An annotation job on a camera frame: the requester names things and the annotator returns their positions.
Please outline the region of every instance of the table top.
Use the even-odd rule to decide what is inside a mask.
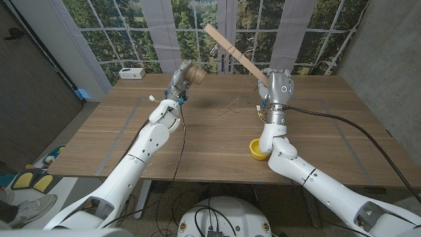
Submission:
[[[107,177],[121,160],[139,127],[163,98],[170,74],[119,80],[49,167],[57,176]],[[420,168],[392,138],[340,76],[293,76],[290,105],[345,117],[366,129],[414,186]],[[192,85],[182,105],[186,146],[175,180],[291,184],[268,167],[268,158],[250,156],[249,143],[264,123],[252,75],[206,75]],[[183,143],[183,121],[148,164],[142,178],[172,180]],[[324,117],[288,111],[287,137],[310,164],[348,186],[403,187],[376,147],[357,129]]]

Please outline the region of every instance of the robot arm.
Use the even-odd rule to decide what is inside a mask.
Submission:
[[[418,215],[357,194],[298,156],[297,149],[285,136],[283,109],[292,96],[293,87],[293,80],[287,69],[272,70],[267,90],[259,86],[260,96],[263,94],[262,98],[270,101],[267,123],[259,142],[263,153],[272,152],[269,167],[303,185],[349,228],[369,236],[396,236],[420,225],[421,217]]]
[[[149,116],[149,124],[141,129],[133,146],[111,172],[106,181],[92,193],[69,205],[44,227],[70,229],[103,228],[119,216],[124,202],[132,192],[152,156],[168,141],[180,124],[180,104],[188,94],[191,82],[184,78],[183,70],[191,61],[183,63],[168,87],[166,99]],[[94,213],[82,211],[88,204],[97,205]]]

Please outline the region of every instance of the power strip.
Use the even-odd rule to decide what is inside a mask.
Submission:
[[[144,68],[122,68],[118,72],[121,79],[142,79],[145,76]]]

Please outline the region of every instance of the sneaker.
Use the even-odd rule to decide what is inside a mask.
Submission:
[[[41,218],[44,214],[46,214],[46,212],[48,212],[48,210],[50,210],[56,200],[57,196],[50,194],[43,196],[35,201],[30,201],[20,205],[18,214],[16,214],[16,217],[11,223],[9,223],[9,225],[15,226],[22,223],[26,224]]]
[[[12,190],[0,190],[0,200],[7,204],[11,204],[13,201],[14,192]]]

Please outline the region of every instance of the forest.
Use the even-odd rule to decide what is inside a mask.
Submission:
[[[91,2],[99,20],[96,19],[86,0],[63,0],[110,83],[114,85],[118,80],[121,64],[109,61],[122,61],[126,67],[142,66],[146,73],[162,73],[139,0],[116,0],[122,18],[114,1],[91,0]],[[208,23],[217,28],[217,2],[217,0],[171,0],[182,58],[200,62],[208,73],[217,73],[217,58],[209,54],[216,42],[202,29]],[[357,23],[366,2],[367,0],[345,0],[336,23],[332,25],[340,0],[318,0],[307,28],[349,30]],[[256,49],[246,53],[245,56],[258,63],[259,68],[268,67],[270,64],[277,34],[273,30],[279,28],[284,4],[284,0],[264,0],[259,21],[260,0],[238,1],[235,46],[245,52],[253,49],[256,41]],[[118,29],[84,30],[101,28],[101,25],[104,28]],[[125,25],[139,30],[126,30]],[[324,74],[329,64],[323,62],[331,62],[335,58],[347,35],[347,32],[329,34],[307,31],[296,63],[312,66],[294,66],[293,74]],[[321,52],[326,39],[327,44]],[[341,52],[336,64],[340,62],[344,52],[345,50]],[[234,73],[249,73],[241,65],[234,65],[234,69]]]

